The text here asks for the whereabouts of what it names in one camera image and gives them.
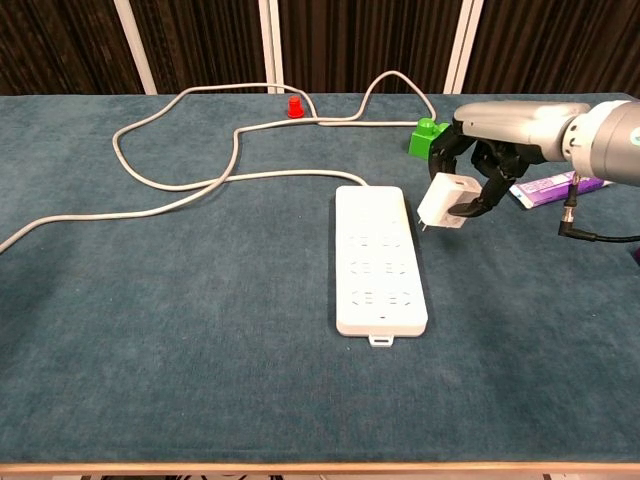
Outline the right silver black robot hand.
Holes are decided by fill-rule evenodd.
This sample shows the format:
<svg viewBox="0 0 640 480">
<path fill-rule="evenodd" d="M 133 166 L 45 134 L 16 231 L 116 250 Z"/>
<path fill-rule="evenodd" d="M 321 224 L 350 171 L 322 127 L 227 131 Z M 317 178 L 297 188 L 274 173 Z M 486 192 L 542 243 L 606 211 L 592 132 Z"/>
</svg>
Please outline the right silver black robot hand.
<svg viewBox="0 0 640 480">
<path fill-rule="evenodd" d="M 455 172 L 457 157 L 474 146 L 471 162 L 487 178 L 479 196 L 457 202 L 448 213 L 474 218 L 492 210 L 531 165 L 563 162 L 562 141 L 568 125 L 590 110 L 586 103 L 487 101 L 463 105 L 431 143 L 432 177 Z"/>
</svg>

